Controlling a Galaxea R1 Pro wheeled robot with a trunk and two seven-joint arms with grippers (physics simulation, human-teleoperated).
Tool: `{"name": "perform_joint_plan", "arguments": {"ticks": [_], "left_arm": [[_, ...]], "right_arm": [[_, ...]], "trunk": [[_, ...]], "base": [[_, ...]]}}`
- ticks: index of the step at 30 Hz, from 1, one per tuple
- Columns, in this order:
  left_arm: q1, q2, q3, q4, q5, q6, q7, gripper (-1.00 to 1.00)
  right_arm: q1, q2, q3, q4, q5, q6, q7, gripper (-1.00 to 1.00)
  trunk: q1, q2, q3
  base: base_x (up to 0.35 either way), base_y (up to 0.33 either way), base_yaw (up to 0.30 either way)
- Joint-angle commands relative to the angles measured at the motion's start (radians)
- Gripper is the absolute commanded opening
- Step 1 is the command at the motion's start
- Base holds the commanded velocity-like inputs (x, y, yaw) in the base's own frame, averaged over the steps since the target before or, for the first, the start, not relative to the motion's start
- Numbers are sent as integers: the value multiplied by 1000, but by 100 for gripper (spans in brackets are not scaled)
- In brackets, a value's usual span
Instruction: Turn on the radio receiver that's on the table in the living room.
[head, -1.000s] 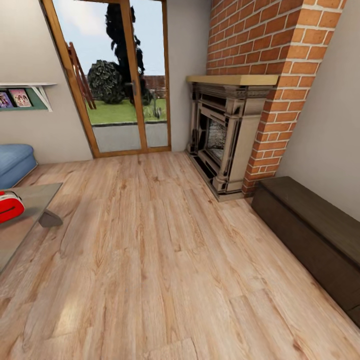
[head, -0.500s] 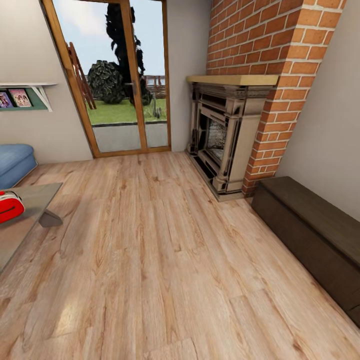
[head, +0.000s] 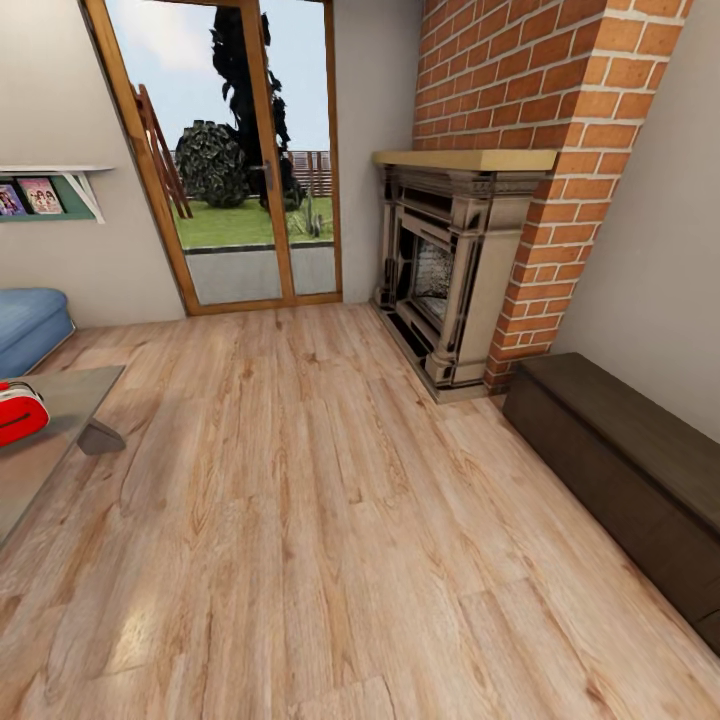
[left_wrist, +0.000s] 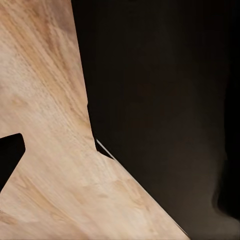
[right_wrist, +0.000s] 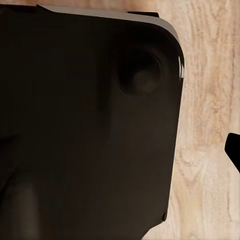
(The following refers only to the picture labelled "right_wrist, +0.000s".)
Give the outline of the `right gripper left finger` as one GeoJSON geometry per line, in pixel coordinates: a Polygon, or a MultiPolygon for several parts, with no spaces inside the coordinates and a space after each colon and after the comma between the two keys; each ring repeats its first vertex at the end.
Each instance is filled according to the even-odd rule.
{"type": "Polygon", "coordinates": [[[21,133],[0,138],[0,192],[26,152],[21,133]]]}

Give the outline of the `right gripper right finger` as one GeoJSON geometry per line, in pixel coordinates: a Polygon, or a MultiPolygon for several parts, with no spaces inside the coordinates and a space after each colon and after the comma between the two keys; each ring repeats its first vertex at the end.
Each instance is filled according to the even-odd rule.
{"type": "Polygon", "coordinates": [[[229,133],[225,142],[224,150],[240,172],[240,135],[229,133]]]}

